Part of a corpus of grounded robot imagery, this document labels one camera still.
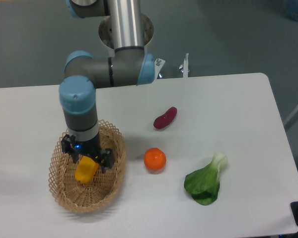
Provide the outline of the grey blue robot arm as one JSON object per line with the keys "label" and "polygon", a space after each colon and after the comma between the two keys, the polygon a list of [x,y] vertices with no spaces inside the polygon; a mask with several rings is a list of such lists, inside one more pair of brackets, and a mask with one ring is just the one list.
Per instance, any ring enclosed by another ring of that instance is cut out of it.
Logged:
{"label": "grey blue robot arm", "polygon": [[107,87],[150,84],[155,80],[154,58],[145,53],[144,27],[137,0],[69,0],[72,16],[109,16],[114,56],[96,59],[85,51],[71,53],[59,86],[68,134],[61,141],[62,151],[74,163],[87,156],[103,172],[114,165],[110,149],[101,149],[96,111],[96,90]]}

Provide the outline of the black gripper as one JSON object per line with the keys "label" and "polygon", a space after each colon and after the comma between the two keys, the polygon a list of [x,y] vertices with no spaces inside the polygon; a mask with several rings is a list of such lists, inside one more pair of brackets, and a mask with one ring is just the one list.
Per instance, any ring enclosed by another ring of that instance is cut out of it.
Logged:
{"label": "black gripper", "polygon": [[77,141],[74,135],[65,134],[61,139],[61,148],[63,153],[72,158],[74,164],[78,162],[79,155],[83,155],[97,161],[102,173],[106,173],[114,166],[113,150],[110,148],[101,150],[100,135],[87,141]]}

